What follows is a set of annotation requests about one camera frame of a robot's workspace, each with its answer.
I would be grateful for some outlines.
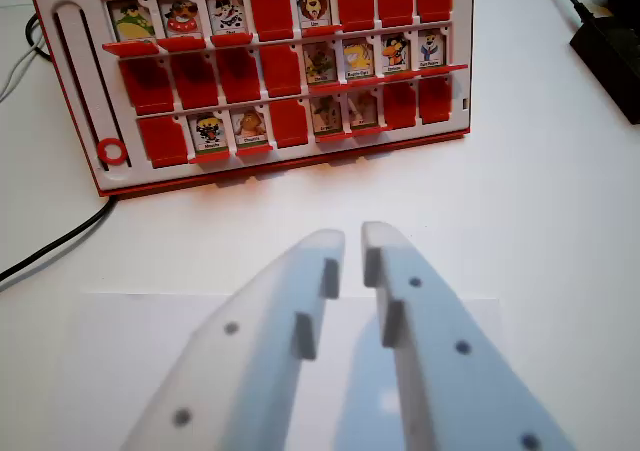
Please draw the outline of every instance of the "red border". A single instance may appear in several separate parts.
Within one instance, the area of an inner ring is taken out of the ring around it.
[[[157,43],[158,46],[163,47],[170,53],[196,51],[206,47],[204,38],[198,38],[196,36],[173,36],[171,38],[160,38],[157,40]]]
[[[441,143],[460,139],[469,133],[471,128],[461,129],[459,131],[451,131],[433,136],[423,136],[421,138],[407,139],[405,141],[395,141],[393,143],[381,143],[364,148],[345,149],[333,153],[320,154],[318,156],[307,156],[305,158],[291,159],[288,161],[279,161],[277,163],[268,163],[257,166],[248,166],[240,169],[230,169],[228,171],[218,171],[200,176],[191,176],[188,178],[179,178],[169,181],[161,181],[158,183],[143,184],[140,186],[131,186],[128,188],[111,189],[107,191],[99,190],[100,196],[122,195],[123,198],[135,198],[139,196],[147,196],[165,191],[173,191],[176,189],[189,188],[202,184],[209,184],[218,181],[232,180],[238,178],[247,178],[256,174],[284,171],[291,168],[302,166],[312,166],[314,164],[326,163],[333,159],[345,159],[350,157],[363,156],[365,154],[383,153],[396,149],[409,148],[411,146],[419,146],[423,144]]]
[[[240,46],[253,41],[253,33],[219,34],[211,36],[211,42],[216,48]]]
[[[342,29],[341,24],[334,24],[331,26],[318,26],[315,28],[304,28],[302,30],[303,38],[310,38],[312,36],[329,36],[334,34],[339,29]]]
[[[248,146],[246,148],[238,148],[236,156],[253,156],[254,154],[268,153],[273,147],[269,143],[258,144],[256,146]]]
[[[120,156],[117,158],[110,158],[107,155],[107,146],[114,145],[120,149]],[[113,166],[118,166],[124,163],[127,160],[127,156],[129,153],[127,152],[127,147],[124,145],[122,141],[117,138],[105,138],[98,143],[98,157],[103,163],[111,164]]]
[[[160,50],[151,41],[123,41],[121,43],[105,43],[102,49],[115,54],[120,58],[130,58],[133,56],[152,56],[158,54]]]
[[[231,153],[227,149],[226,151],[213,151],[211,153],[200,154],[193,159],[189,160],[190,164],[202,164],[211,163],[213,161],[222,161],[223,159],[229,159]]]

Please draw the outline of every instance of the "black power adapter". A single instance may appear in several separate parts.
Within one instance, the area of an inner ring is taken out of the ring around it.
[[[640,39],[630,25],[634,13],[627,13],[624,22],[613,17],[596,18],[580,1],[570,1],[583,23],[571,46],[631,124],[640,123]],[[627,6],[620,1],[619,9],[638,7],[637,3],[625,0]]]
[[[631,124],[640,123],[640,39],[613,17],[589,18],[571,46]]]

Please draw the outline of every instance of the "cartoon character picture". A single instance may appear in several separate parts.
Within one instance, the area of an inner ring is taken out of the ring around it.
[[[347,96],[349,124],[351,129],[368,128],[378,125],[378,100],[368,91]]]
[[[307,83],[318,84],[336,81],[336,56],[328,43],[312,43],[302,46]]]
[[[297,0],[301,28],[329,26],[331,10],[329,0]]]
[[[340,114],[340,103],[332,96],[312,98],[311,116],[313,118],[313,132],[317,135],[341,133],[342,115]]]
[[[267,141],[264,119],[254,108],[234,110],[231,121],[238,147],[254,146]]]
[[[382,64],[384,73],[395,73],[409,69],[409,41],[402,34],[382,36]]]
[[[222,119],[213,113],[199,114],[188,118],[196,154],[227,149]]]
[[[149,10],[138,4],[138,0],[112,1],[109,12],[118,41],[148,39],[155,36]]]
[[[425,29],[418,33],[420,43],[420,68],[444,64],[444,37],[437,29]]]
[[[214,34],[246,33],[242,0],[207,0]]]
[[[343,41],[347,79],[373,76],[373,46],[365,38]]]
[[[189,0],[158,0],[167,36],[200,32],[198,5]]]

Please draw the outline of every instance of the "cartoon bear card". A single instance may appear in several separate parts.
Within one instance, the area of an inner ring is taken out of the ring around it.
[[[108,8],[118,41],[155,37],[151,14],[147,8],[138,3],[138,0],[111,1]]]
[[[348,80],[374,75],[373,46],[366,38],[345,39],[342,47],[345,76]]]
[[[321,84],[337,81],[336,53],[326,42],[302,45],[307,83]]]
[[[197,35],[202,32],[198,5],[189,0],[158,0],[167,37]]]
[[[213,34],[247,32],[244,3],[242,0],[207,0]]]
[[[333,96],[311,98],[309,105],[311,107],[314,134],[321,136],[342,132],[340,103]]]
[[[253,106],[232,110],[231,123],[239,148],[256,146],[268,141],[264,116],[257,112]]]
[[[445,64],[445,40],[439,29],[423,29],[418,33],[420,69]]]
[[[329,0],[296,0],[301,28],[331,25]]]
[[[227,149],[222,119],[213,113],[194,114],[187,118],[196,154],[206,154]]]
[[[378,100],[369,91],[349,93],[349,124],[351,129],[368,128],[378,125]]]
[[[404,34],[382,36],[382,72],[384,74],[407,71],[409,69],[410,43]]]

